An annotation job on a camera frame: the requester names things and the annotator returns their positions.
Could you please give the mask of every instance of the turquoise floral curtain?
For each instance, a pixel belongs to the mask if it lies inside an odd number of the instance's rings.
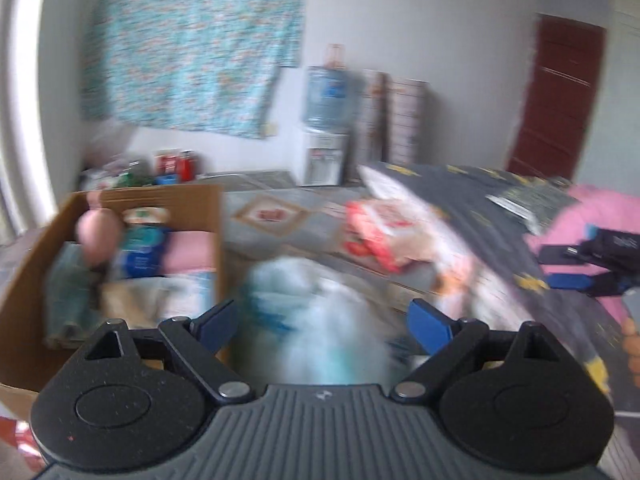
[[[84,46],[87,119],[260,137],[304,0],[99,0]]]

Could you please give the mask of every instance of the red container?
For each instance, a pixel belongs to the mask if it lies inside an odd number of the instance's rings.
[[[193,152],[180,152],[180,155],[177,159],[176,171],[176,173],[180,177],[180,182],[189,182],[196,177],[195,165],[196,159]]]

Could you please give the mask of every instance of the pink package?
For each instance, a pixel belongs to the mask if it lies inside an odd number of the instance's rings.
[[[569,194],[580,203],[564,209],[542,236],[525,235],[525,241],[534,254],[538,254],[543,245],[579,244],[584,240],[588,224],[601,229],[640,233],[640,198],[593,186],[573,186]],[[594,275],[607,271],[594,265],[544,265],[542,269],[545,274],[566,272]],[[617,322],[622,322],[628,316],[619,296],[598,300]]]
[[[169,234],[162,257],[162,273],[215,272],[214,236],[206,231],[175,231]]]

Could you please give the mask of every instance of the plastic bag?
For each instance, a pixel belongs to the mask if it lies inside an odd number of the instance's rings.
[[[256,388],[365,384],[407,372],[404,327],[366,282],[304,258],[258,264],[244,286],[241,375]]]

